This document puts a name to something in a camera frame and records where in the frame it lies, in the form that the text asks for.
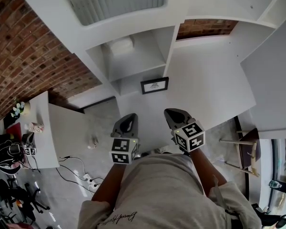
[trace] tiled floor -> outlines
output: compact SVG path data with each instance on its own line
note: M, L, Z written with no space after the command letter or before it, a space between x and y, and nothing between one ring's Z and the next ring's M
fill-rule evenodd
M92 151L87 149L79 153L77 157L84 161L85 171L92 177L105 177L112 166L108 156L110 133L114 123L120 118L116 100L92 106L86 109L85 113L89 118L92 132L98 137L99 144L96 149ZM228 180L235 181L241 191L244 191L244 173L222 164L223 159L232 164L237 164L236 149L232 144L219 143L220 138L237 139L234 120L229 120L208 130L206 132L207 145L203 147L203 151ZM168 150L174 153L179 152L179 149L174 145L169 145ZM79 175L83 174L82 163L79 160L69 159L63 164L72 171L78 172ZM58 170L66 179L86 186L85 181L79 180L67 169L60 167ZM2 177L5 178L6 176L0 172L0 178ZM75 229L81 203L92 197L89 191L84 188L64 181L56 169L43 169L41 174L37 171L32 173L30 170L21 170L16 178L21 187L24 187L26 182L30 183L32 190L35 189L36 182L41 189L41 193L37 195L37 200L51 207L51 210L44 211L43 214L35 213L37 223L34 225L36 228L45 229L47 226L53 226L55 229Z

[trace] power strip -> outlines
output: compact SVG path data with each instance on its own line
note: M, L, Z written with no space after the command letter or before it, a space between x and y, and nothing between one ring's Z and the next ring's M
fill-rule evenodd
M88 182L88 189L96 191L99 188L100 185L97 185L88 173L83 177Z

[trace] black bag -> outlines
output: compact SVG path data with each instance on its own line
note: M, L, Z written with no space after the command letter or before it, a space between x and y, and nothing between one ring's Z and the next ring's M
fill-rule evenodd
M23 160L23 150L16 139L11 139L10 134L0 135L0 170L8 175L16 174L20 166L12 165Z

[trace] white table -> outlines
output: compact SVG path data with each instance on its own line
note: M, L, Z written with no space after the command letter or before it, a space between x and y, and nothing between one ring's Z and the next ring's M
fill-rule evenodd
M21 115L11 126L20 123L21 134L27 133L24 125L30 122L44 125L42 133L35 133L38 168L59 167L59 157L75 156L86 149L89 143L88 119L85 114L49 103L48 92L44 92L29 101L31 111ZM0 120L0 134L5 133L3 119ZM32 168L37 168L35 160L28 156Z

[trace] beige t-shirt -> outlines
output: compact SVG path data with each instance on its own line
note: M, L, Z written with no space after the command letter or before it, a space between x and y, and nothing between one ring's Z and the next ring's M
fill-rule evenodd
M243 228L262 227L234 183L219 189L229 209L240 214ZM127 166L114 211L107 202L83 202L78 229L222 229L230 227L230 221L217 205L214 188L209 197L204 195L189 157L160 154Z

